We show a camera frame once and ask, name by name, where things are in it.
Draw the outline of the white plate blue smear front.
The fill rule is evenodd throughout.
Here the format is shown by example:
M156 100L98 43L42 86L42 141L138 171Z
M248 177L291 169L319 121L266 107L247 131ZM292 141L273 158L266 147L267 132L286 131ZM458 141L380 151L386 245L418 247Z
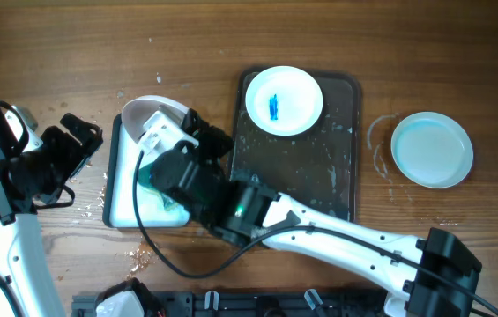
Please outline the white plate blue smear front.
M472 140L444 114L419 112L394 129L390 151L399 171L425 188L451 188L472 170Z

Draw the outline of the green and yellow sponge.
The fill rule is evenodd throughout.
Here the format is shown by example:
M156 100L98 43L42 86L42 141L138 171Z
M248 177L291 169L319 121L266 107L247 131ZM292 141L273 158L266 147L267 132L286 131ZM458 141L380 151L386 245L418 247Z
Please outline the green and yellow sponge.
M160 192L152 184L151 164L140 166L137 171L138 209L140 211L170 212L179 204Z

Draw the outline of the white plate blue smear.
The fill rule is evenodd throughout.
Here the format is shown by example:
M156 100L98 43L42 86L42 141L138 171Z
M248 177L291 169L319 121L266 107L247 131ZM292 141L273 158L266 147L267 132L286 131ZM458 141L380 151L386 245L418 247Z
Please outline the white plate blue smear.
M472 170L472 140L444 114L419 112L394 129L390 151L399 171L425 188L451 188Z
M129 101L121 112L122 124L134 143L146 132L144 124L161 110L178 125L188 113L189 108L182 103L158 95L145 95Z

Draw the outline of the white plate blue streak back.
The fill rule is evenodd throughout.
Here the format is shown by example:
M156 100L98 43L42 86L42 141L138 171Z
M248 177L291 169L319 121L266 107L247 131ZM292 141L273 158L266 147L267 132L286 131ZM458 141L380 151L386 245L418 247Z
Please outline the white plate blue streak back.
M296 136L318 121L323 111L323 93L306 71L275 66L251 80L245 107L261 130L274 136Z

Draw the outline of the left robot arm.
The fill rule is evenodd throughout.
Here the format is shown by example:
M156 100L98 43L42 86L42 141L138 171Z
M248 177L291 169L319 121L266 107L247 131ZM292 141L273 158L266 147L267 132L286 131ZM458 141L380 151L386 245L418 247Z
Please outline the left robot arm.
M67 113L36 136L0 101L0 316L63 316L49 273L38 213L62 208L66 182L103 143L102 130Z

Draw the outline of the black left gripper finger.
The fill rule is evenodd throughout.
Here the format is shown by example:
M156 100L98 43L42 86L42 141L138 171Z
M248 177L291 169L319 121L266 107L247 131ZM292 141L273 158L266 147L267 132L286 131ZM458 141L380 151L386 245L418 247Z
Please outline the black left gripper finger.
M68 142L70 162L75 170L81 170L103 144L102 129L71 113L65 114L60 123L71 136Z
M57 126L47 127L41 135L41 140L48 152L85 152L85 147L76 137Z

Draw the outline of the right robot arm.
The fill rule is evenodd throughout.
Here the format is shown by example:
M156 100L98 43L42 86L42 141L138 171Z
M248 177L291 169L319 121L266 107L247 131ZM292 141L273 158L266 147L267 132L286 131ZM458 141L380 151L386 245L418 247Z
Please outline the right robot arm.
M170 197L208 232L239 246L256 244L316 258L387 291L389 316L467 316L477 301L481 262L455 235L433 228L425 239L379 232L313 210L253 180L229 180L219 159L234 142L189 110L156 111L142 136L157 158L143 181Z

